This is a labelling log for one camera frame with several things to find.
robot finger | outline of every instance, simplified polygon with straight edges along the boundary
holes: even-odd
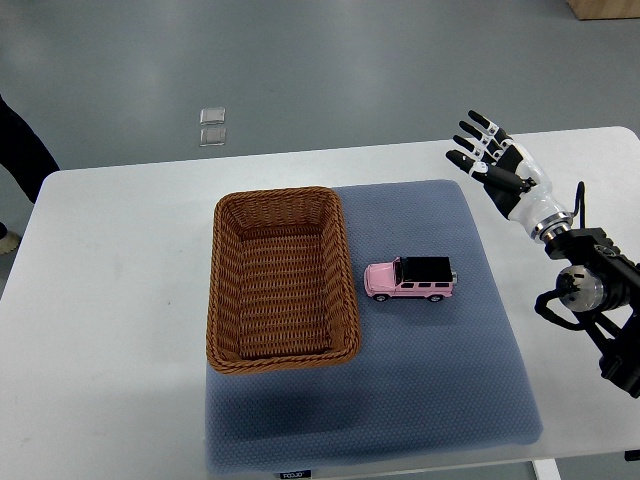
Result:
[[[535,182],[523,180],[515,173],[488,165],[458,150],[449,150],[446,157],[460,170],[468,173],[480,183],[508,194],[526,193],[535,186]]]
[[[454,135],[453,141],[460,145],[462,148],[467,149],[475,158],[486,163],[495,163],[496,159],[489,155],[485,150],[475,146],[466,138],[462,138],[460,135]]]
[[[500,156],[500,153],[502,152],[502,148],[500,148],[500,145],[498,144],[498,142],[495,141],[493,137],[487,135],[486,133],[481,132],[476,127],[465,122],[464,120],[461,121],[459,125],[461,129],[463,129],[473,138],[478,140],[482,145],[482,147],[485,148],[492,157],[496,158],[496,154],[498,157]]]
[[[502,148],[508,147],[513,142],[512,138],[502,127],[496,125],[484,115],[473,110],[469,110],[469,118],[482,126],[489,136],[492,136]]]

shoe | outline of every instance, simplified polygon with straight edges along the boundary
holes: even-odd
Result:
[[[0,255],[14,251],[20,245],[20,235],[14,232],[7,232],[7,234],[0,238]]]

blue mat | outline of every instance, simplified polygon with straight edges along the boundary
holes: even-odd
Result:
[[[208,367],[209,469],[287,472],[535,442],[538,411],[458,185],[335,190],[347,223],[362,349],[335,367],[249,376]],[[453,297],[368,298],[364,269],[395,256],[449,256],[459,276]]]

black car roof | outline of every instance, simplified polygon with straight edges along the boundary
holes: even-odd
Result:
[[[452,282],[449,257],[403,257],[404,282]]]

person's leg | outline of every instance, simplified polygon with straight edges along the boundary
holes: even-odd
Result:
[[[60,170],[47,147],[0,95],[0,163],[35,203],[44,179]]]
[[[0,255],[15,250],[20,245],[20,236],[10,232],[4,223],[0,222]]]

